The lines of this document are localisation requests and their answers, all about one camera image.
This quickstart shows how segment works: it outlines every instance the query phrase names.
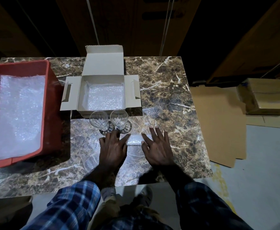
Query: khaki pants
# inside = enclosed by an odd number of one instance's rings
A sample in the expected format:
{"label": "khaki pants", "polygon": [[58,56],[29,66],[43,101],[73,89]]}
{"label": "khaki pants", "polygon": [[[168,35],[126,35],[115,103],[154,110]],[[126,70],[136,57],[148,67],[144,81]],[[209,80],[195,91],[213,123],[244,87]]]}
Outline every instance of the khaki pants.
{"label": "khaki pants", "polygon": [[[154,216],[160,222],[163,222],[159,213],[153,209],[145,207],[143,205],[138,205],[134,207],[138,210],[145,210],[150,216]],[[105,221],[110,220],[111,218],[118,217],[120,213],[120,206],[117,203],[115,196],[110,196],[104,200],[104,202],[100,205],[98,210],[96,210],[96,215],[92,219],[92,224],[90,229],[94,230],[96,227],[103,224]]]}

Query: plaid shirt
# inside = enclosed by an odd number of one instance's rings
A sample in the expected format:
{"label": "plaid shirt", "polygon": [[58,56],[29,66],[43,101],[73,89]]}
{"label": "plaid shirt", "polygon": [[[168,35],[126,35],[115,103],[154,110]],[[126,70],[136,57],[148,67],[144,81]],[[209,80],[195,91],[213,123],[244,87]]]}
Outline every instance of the plaid shirt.
{"label": "plaid shirt", "polygon": [[[89,221],[100,201],[100,190],[89,181],[77,182],[62,188],[47,205],[47,209],[34,218],[22,230],[87,230]],[[235,215],[228,205],[208,186],[191,182],[178,190],[176,203],[181,229],[251,229]],[[101,229],[164,229],[168,225],[159,222],[145,211],[130,212],[104,224]]]}

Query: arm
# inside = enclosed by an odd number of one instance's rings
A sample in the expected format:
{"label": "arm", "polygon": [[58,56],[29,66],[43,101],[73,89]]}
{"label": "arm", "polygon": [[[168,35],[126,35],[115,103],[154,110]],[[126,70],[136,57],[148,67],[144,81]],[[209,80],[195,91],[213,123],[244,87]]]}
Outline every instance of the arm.
{"label": "arm", "polygon": [[177,166],[173,160],[168,133],[164,136],[156,127],[150,127],[153,140],[142,134],[142,150],[151,166],[159,169],[176,193],[176,205],[180,215],[180,226],[197,228],[251,229],[232,212],[228,205],[208,186],[195,182]]}
{"label": "arm", "polygon": [[99,165],[82,181],[62,188],[47,204],[47,209],[22,230],[86,230],[100,202],[100,190],[109,185],[109,177],[126,157],[126,141],[117,131],[100,138]]}

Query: hand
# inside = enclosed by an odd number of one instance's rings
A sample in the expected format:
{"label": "hand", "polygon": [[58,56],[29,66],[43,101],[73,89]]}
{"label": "hand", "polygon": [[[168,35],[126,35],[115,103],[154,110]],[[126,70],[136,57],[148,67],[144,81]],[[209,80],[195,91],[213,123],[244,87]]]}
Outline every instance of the hand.
{"label": "hand", "polygon": [[145,142],[142,141],[141,143],[142,150],[147,161],[151,166],[174,165],[175,162],[173,160],[168,133],[165,131],[165,136],[163,136],[158,127],[156,127],[157,135],[152,127],[150,127],[150,132],[153,140],[142,133],[142,137],[145,140]]}
{"label": "hand", "polygon": [[116,169],[123,163],[127,155],[126,142],[130,134],[119,139],[120,133],[117,130],[107,133],[106,137],[100,138],[100,162],[99,166]]}

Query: red object on floor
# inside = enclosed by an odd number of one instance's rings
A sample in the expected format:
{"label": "red object on floor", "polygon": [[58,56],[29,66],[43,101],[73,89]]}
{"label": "red object on floor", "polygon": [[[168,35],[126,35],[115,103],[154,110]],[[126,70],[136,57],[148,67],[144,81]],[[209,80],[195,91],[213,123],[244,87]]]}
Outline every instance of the red object on floor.
{"label": "red object on floor", "polygon": [[63,86],[59,83],[48,60],[0,64],[0,75],[31,77],[45,75],[40,148],[21,157],[0,160],[0,168],[61,148],[62,121],[59,116]]}

